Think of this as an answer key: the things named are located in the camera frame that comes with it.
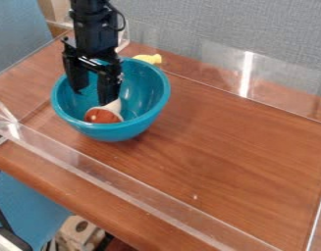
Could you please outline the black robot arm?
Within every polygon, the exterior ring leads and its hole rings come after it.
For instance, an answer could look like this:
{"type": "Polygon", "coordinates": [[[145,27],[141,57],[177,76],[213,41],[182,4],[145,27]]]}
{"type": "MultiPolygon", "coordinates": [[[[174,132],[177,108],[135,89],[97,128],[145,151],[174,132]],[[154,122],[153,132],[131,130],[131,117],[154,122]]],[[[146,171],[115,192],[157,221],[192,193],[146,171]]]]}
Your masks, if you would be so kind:
{"type": "Polygon", "coordinates": [[[63,66],[77,94],[90,85],[89,72],[97,74],[97,95],[101,106],[118,99],[122,83],[122,60],[115,52],[122,13],[110,0],[70,0],[70,17],[75,38],[64,37],[63,66]]]}

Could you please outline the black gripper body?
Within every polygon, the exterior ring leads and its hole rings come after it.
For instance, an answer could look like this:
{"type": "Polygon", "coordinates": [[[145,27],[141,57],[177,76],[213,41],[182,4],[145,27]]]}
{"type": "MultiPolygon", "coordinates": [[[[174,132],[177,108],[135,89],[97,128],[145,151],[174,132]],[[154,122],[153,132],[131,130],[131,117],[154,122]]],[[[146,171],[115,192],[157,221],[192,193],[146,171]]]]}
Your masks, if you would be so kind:
{"type": "Polygon", "coordinates": [[[117,36],[109,38],[99,37],[98,39],[64,36],[62,43],[62,59],[64,55],[78,58],[89,72],[95,74],[105,69],[111,69],[122,75],[122,61],[115,52],[118,47],[117,36]]]}

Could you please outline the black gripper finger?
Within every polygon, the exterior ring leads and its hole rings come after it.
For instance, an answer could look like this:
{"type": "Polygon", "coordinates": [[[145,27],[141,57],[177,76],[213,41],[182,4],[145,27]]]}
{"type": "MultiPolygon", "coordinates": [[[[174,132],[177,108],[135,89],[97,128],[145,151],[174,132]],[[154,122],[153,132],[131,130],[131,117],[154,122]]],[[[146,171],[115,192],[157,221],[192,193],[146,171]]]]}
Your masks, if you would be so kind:
{"type": "Polygon", "coordinates": [[[121,74],[115,73],[111,69],[105,69],[98,73],[97,94],[101,106],[107,105],[118,99],[121,83],[121,74]]]}
{"type": "Polygon", "coordinates": [[[63,56],[63,66],[70,86],[77,94],[90,85],[89,70],[82,61],[68,55],[63,56]]]}

